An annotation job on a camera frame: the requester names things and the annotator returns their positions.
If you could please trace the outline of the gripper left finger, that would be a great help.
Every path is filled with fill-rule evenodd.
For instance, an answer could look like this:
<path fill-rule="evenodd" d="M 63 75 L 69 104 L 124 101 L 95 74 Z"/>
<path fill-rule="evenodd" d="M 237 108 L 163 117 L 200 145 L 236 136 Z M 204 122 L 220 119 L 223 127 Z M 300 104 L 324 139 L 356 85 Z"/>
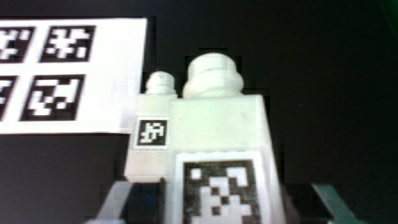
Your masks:
<path fill-rule="evenodd" d="M 85 224 L 163 224 L 165 180 L 152 183 L 115 181 L 95 216 Z"/>

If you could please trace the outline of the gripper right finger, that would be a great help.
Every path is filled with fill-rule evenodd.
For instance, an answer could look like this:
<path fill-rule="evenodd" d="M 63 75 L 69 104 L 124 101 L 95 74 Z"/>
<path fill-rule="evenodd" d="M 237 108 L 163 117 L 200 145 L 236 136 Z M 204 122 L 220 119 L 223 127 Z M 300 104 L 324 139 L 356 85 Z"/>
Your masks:
<path fill-rule="evenodd" d="M 287 224 L 369 224 L 356 218 L 330 184 L 285 184 L 282 196 Z"/>

